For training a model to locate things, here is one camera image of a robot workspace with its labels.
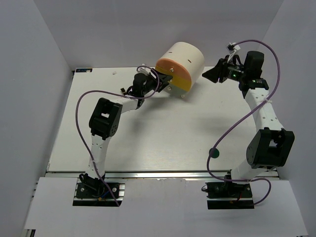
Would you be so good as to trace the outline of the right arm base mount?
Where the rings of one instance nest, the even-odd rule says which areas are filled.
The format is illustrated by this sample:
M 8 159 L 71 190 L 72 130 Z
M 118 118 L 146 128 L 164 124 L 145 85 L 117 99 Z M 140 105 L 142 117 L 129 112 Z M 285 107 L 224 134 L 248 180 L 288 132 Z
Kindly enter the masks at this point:
M 208 182 L 201 191 L 207 193 L 209 210 L 254 209 L 249 183 Z

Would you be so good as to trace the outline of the yellow drawer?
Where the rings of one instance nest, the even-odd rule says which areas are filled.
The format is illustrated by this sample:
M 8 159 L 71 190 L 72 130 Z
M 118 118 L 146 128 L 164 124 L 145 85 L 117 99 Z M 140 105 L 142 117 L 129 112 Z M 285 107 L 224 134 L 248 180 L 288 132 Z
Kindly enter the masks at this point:
M 191 77 L 181 77 L 179 75 L 173 75 L 173 78 L 170 80 L 170 83 L 177 88 L 180 88 L 184 91 L 189 91 L 192 87 Z

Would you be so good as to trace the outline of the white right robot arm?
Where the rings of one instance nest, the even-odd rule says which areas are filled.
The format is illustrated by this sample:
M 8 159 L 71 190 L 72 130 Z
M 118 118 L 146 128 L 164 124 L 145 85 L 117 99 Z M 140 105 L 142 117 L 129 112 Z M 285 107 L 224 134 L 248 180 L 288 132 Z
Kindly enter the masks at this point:
M 249 51 L 244 63 L 237 55 L 227 55 L 202 74 L 213 83 L 223 83 L 227 79 L 237 81 L 256 126 L 256 134 L 246 149 L 246 158 L 225 178 L 223 192 L 229 197 L 241 191 L 241 183 L 248 183 L 267 170 L 283 167 L 294 143 L 293 131 L 286 130 L 274 112 L 268 83 L 261 77 L 263 63 L 263 53 Z

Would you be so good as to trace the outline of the orange top drawer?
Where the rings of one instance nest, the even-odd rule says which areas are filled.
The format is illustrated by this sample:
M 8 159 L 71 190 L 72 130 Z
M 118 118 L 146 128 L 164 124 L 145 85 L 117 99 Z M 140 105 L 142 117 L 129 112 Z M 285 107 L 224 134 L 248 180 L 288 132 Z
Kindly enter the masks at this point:
M 188 70 L 174 60 L 168 58 L 159 59 L 156 62 L 155 69 L 160 72 L 166 71 L 167 73 L 173 73 L 175 76 L 191 81 L 191 75 Z

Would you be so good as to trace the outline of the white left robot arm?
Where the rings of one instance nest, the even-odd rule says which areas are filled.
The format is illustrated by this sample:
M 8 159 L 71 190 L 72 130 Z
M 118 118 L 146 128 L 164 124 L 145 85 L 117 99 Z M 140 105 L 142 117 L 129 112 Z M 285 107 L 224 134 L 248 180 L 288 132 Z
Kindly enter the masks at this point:
M 100 179 L 105 175 L 105 159 L 110 139 L 119 127 L 121 114 L 140 108 L 146 96 L 151 92 L 161 92 L 165 89 L 173 76 L 151 69 L 148 73 L 140 69 L 134 75 L 133 84 L 127 89 L 121 89 L 123 97 L 116 100 L 100 98 L 89 120 L 93 157 L 89 160 L 85 172 L 87 177 Z

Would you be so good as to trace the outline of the dark green round disc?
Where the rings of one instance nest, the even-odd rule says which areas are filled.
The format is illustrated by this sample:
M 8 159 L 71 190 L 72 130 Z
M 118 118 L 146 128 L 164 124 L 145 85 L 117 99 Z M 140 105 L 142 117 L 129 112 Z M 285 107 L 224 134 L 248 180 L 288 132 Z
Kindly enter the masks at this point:
M 209 156 L 210 156 L 211 158 L 218 158 L 219 155 L 220 155 L 220 152 L 219 152 L 219 150 L 218 150 L 217 148 L 211 148 L 211 149 L 209 150 Z

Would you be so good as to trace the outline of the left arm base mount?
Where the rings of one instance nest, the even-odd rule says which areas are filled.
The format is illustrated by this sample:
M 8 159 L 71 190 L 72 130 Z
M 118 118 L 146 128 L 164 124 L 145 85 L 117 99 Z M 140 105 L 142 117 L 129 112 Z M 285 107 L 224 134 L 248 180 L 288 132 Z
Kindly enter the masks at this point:
M 108 187 L 98 178 L 80 174 L 73 206 L 85 207 L 119 207 L 125 191 L 125 183 L 107 182 Z

